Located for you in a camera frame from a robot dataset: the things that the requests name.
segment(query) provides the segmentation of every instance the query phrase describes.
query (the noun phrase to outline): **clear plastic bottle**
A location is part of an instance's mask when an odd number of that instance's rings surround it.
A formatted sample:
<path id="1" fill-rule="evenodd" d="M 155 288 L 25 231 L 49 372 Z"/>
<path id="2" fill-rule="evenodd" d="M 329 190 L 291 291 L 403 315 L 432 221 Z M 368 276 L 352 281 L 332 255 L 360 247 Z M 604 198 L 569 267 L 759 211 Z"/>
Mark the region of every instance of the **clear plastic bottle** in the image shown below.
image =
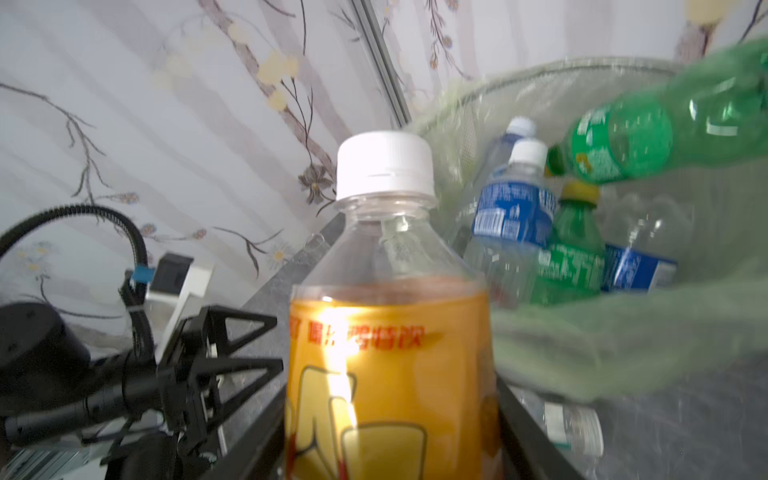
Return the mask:
<path id="1" fill-rule="evenodd" d="M 594 184 L 768 154 L 768 39 L 688 67 L 661 86 L 587 112 L 551 151 L 553 174 Z"/>
<path id="2" fill-rule="evenodd" d="M 546 156 L 539 140 L 515 144 L 508 166 L 483 188 L 464 253 L 467 264 L 485 274 L 491 300 L 504 307 L 528 301 L 552 226 L 555 200 L 544 184 Z"/>
<path id="3" fill-rule="evenodd" d="M 478 162 L 475 176 L 466 185 L 462 192 L 458 214 L 456 214 L 455 226 L 446 237 L 448 243 L 459 256 L 463 256 L 472 238 L 472 222 L 475 221 L 478 201 L 482 188 L 488 182 L 488 178 L 499 170 L 504 170 L 512 154 L 512 148 L 523 138 L 536 136 L 536 124 L 526 117 L 514 117 L 507 126 L 507 131 L 496 141 L 491 143 L 488 151 Z"/>
<path id="4" fill-rule="evenodd" d="M 554 305 L 600 294 L 605 242 L 592 216 L 599 197 L 594 185 L 572 180 L 563 186 L 547 250 L 538 259 L 531 303 Z"/>
<path id="5" fill-rule="evenodd" d="M 576 455 L 603 455 L 603 430 L 593 409 L 545 402 L 528 390 L 513 386 L 509 389 L 555 446 Z"/>
<path id="6" fill-rule="evenodd" d="M 605 276 L 602 289 L 647 292 L 668 286 L 693 233 L 693 214 L 672 197 L 651 202 L 637 194 L 618 201 L 602 225 Z"/>
<path id="7" fill-rule="evenodd" d="M 345 230 L 291 299 L 287 478 L 500 479 L 488 297 L 429 224 L 429 145 L 338 159 Z"/>

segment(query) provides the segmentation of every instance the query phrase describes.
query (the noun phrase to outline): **green plastic bottle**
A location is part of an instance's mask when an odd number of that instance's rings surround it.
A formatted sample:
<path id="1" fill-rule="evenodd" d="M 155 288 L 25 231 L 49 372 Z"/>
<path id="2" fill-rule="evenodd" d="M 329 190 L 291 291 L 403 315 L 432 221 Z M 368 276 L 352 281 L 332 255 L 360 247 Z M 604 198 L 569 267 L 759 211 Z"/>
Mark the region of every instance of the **green plastic bottle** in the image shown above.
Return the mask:
<path id="1" fill-rule="evenodd" d="M 563 187 L 547 249 L 539 253 L 531 303 L 555 305 L 600 294 L 605 242 L 592 215 L 599 197 L 596 186 L 577 180 Z"/>
<path id="2" fill-rule="evenodd" d="M 766 156 L 767 89 L 768 38 L 711 55 L 587 112 L 550 149 L 548 173 L 605 184 Z"/>

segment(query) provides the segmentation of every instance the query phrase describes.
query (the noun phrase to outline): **blue bottle label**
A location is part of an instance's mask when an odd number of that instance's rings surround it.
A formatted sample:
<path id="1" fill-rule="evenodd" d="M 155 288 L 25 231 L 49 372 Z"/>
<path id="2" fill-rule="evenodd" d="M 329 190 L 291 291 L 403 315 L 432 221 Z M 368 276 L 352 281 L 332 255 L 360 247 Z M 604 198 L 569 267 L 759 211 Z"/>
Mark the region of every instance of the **blue bottle label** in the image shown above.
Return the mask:
<path id="1" fill-rule="evenodd" d="M 677 272 L 674 260 L 652 257 L 626 247 L 605 246 L 602 290 L 648 290 L 668 286 Z"/>
<path id="2" fill-rule="evenodd" d="M 472 234 L 546 247 L 555 198 L 546 188 L 520 182 L 486 185 L 478 202 Z"/>

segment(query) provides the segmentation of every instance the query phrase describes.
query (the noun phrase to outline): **wall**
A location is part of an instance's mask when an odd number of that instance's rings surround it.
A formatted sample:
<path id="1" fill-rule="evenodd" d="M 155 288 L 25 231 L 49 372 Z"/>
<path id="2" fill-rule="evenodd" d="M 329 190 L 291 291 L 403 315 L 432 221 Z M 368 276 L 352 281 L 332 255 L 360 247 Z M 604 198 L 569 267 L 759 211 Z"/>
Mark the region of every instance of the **wall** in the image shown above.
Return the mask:
<path id="1" fill-rule="evenodd" d="M 372 0 L 412 116 L 460 81 L 563 58 L 690 62 L 768 31 L 764 0 Z"/>
<path id="2" fill-rule="evenodd" d="M 343 0 L 0 5 L 0 230 L 116 208 L 151 263 L 215 263 L 212 303 L 243 305 L 300 250 L 336 214 L 339 144 L 391 126 Z M 57 222 L 3 259 L 0 300 L 49 302 L 95 351 L 124 348 L 131 264 L 109 223 Z"/>

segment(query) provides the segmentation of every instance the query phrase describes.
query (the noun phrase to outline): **bottle with blue label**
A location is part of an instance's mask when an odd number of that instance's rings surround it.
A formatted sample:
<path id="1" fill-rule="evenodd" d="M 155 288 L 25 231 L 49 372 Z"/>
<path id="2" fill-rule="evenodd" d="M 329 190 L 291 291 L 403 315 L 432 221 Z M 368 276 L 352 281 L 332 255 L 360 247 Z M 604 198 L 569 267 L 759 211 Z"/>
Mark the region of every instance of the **bottle with blue label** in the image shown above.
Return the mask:
<path id="1" fill-rule="evenodd" d="M 462 192 L 461 207 L 455 218 L 455 225 L 446 240 L 453 251 L 463 256 L 472 238 L 472 224 L 475 221 L 482 188 L 492 174 L 499 175 L 507 167 L 512 148 L 523 138 L 536 136 L 536 124 L 530 118 L 514 117 L 506 132 L 491 143 L 485 155 L 478 161 L 475 177 Z"/>
<path id="2" fill-rule="evenodd" d="M 485 274 L 491 301 L 514 308 L 528 301 L 538 254 L 546 244 L 555 198 L 544 184 L 547 146 L 519 140 L 504 170 L 483 187 L 464 260 Z"/>
<path id="3" fill-rule="evenodd" d="M 693 215 L 667 195 L 643 202 L 628 194 L 608 214 L 602 231 L 602 290 L 646 293 L 674 280 L 693 233 Z"/>
<path id="4" fill-rule="evenodd" d="M 531 303 L 556 305 L 597 296 L 605 267 L 605 243 L 592 211 L 600 190 L 578 180 L 563 186 L 547 249 L 538 261 Z"/>

